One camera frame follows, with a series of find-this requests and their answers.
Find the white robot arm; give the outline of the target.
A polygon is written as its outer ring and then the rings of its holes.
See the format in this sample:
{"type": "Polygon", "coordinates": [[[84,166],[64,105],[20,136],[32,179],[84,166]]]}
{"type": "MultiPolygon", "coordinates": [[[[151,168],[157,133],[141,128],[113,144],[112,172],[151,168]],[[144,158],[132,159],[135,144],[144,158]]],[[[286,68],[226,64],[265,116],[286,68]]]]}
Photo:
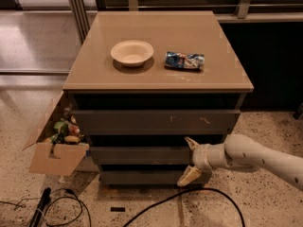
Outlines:
{"type": "Polygon", "coordinates": [[[268,170],[283,181],[303,190],[303,159],[267,148],[242,134],[230,134],[220,144],[198,144],[186,137],[192,151],[192,163],[179,179],[178,186],[186,186],[204,172],[217,168],[237,171],[255,171],[258,167],[268,170]]]}

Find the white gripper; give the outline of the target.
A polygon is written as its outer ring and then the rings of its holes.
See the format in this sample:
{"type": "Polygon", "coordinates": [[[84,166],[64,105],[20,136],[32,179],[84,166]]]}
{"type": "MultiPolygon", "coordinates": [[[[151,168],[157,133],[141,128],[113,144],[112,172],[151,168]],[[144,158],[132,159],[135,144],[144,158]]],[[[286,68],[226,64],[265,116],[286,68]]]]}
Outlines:
{"type": "Polygon", "coordinates": [[[186,137],[185,140],[189,148],[193,151],[192,162],[194,166],[188,166],[186,168],[177,182],[177,185],[180,187],[197,180],[202,175],[202,172],[209,172],[215,169],[215,166],[212,165],[213,153],[216,151],[214,146],[210,144],[200,145],[190,137],[186,137]]]}

